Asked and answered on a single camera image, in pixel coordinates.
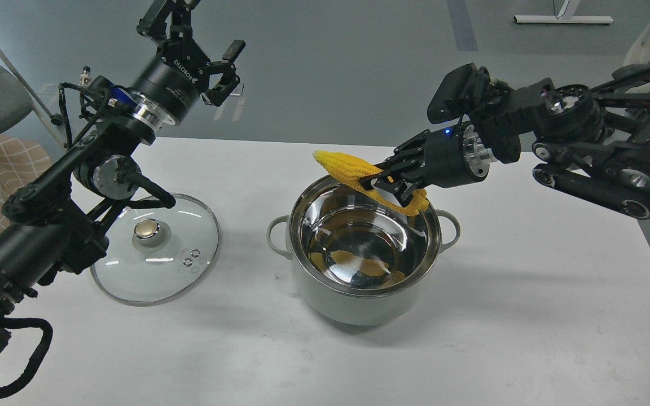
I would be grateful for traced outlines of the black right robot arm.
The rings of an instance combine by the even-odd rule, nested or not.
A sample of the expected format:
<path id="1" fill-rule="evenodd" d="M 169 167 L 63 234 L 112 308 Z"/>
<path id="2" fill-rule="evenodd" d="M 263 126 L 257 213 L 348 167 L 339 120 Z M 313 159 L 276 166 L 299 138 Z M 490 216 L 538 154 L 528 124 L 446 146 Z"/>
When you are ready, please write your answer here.
<path id="1" fill-rule="evenodd" d="M 634 92 L 648 82 L 650 64 L 626 66 L 596 87 L 556 87 L 544 78 L 513 89 L 485 67 L 465 64 L 443 78 L 427 108 L 431 123 L 454 125 L 412 137 L 359 185 L 405 206 L 421 188 L 482 182 L 492 162 L 517 162 L 520 136 L 531 132 L 538 183 L 648 219 L 650 91 Z"/>

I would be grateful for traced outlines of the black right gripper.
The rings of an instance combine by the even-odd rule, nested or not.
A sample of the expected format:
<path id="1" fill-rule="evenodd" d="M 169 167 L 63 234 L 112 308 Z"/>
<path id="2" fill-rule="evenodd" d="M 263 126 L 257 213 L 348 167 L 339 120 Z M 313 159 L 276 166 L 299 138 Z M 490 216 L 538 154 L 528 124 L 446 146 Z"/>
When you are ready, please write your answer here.
<path id="1" fill-rule="evenodd" d="M 359 180 L 363 194 L 390 208 L 422 208 L 423 187 L 460 187 L 485 180 L 492 150 L 467 122 L 431 132 L 423 130 L 394 149 L 376 174 Z"/>

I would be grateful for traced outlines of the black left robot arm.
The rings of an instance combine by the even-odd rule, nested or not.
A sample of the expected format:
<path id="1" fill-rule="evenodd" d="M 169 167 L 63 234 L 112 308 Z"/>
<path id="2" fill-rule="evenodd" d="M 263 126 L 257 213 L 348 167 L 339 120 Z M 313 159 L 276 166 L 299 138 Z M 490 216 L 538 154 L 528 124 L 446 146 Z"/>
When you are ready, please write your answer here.
<path id="1" fill-rule="evenodd" d="M 221 106 L 240 85 L 235 39 L 212 61 L 193 37 L 197 1 L 154 1 L 137 25 L 157 46 L 129 87 L 98 76 L 59 86 L 65 154 L 3 203 L 10 224 L 0 234 L 0 399 L 31 383 L 51 347 L 52 326 L 13 318 L 16 304 L 35 298 L 36 284 L 80 274 L 106 256 L 108 230 L 123 210 L 175 206 L 175 196 L 144 176 L 133 160 L 164 123 L 179 125 L 198 100 Z"/>

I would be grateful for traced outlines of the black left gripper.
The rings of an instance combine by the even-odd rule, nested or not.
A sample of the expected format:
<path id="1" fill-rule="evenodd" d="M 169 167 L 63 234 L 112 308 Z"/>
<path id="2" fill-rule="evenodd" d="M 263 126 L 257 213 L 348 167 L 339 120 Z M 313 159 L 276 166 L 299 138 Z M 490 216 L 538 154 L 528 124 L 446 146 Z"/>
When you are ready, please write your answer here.
<path id="1" fill-rule="evenodd" d="M 207 105 L 219 107 L 240 84 L 235 60 L 246 42 L 235 39 L 219 61 L 210 61 L 193 39 L 191 13 L 199 3 L 154 1 L 137 25 L 137 33 L 158 46 L 131 90 L 162 108 L 176 126 L 201 93 Z M 209 77 L 217 75 L 218 82 L 208 88 Z"/>

